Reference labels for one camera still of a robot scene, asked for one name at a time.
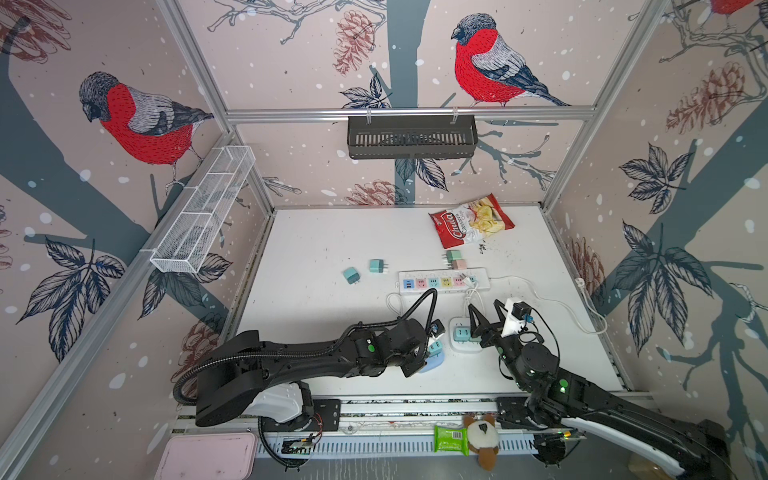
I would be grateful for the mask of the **white long power strip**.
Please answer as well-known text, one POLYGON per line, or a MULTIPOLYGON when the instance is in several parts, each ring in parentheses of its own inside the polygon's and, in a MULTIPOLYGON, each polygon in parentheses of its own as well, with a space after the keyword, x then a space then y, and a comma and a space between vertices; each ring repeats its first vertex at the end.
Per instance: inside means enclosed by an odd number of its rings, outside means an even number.
POLYGON ((485 268, 401 271, 397 288, 401 295, 422 294, 432 288, 439 293, 460 293, 472 288, 483 291, 490 289, 490 279, 485 268))

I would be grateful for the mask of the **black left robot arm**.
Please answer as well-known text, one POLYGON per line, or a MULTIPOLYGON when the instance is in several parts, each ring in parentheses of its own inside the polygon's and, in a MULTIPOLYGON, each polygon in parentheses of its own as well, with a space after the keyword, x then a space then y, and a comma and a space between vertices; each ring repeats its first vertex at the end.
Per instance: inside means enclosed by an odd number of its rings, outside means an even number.
POLYGON ((258 395, 278 385, 320 377, 376 378, 389 368, 410 378, 427 364, 437 300, 437 290, 430 288, 396 319, 358 322, 324 342, 276 343, 263 341, 257 330, 245 331, 182 374, 173 398, 196 409, 198 427, 211 427, 239 417, 258 395))

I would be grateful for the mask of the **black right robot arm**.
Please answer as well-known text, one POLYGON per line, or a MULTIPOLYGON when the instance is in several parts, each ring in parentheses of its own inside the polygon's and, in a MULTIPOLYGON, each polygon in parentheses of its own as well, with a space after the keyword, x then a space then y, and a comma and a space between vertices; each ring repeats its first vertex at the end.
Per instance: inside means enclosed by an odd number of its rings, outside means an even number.
POLYGON ((470 305, 470 334, 496 351, 521 395, 497 401, 498 419, 511 427, 544 432, 566 429, 593 434, 652 462, 675 479, 733 479, 724 428, 717 422, 691 423, 666 417, 614 395, 562 367, 560 350, 549 348, 535 329, 504 335, 509 320, 525 321, 527 303, 494 303, 491 323, 470 305))

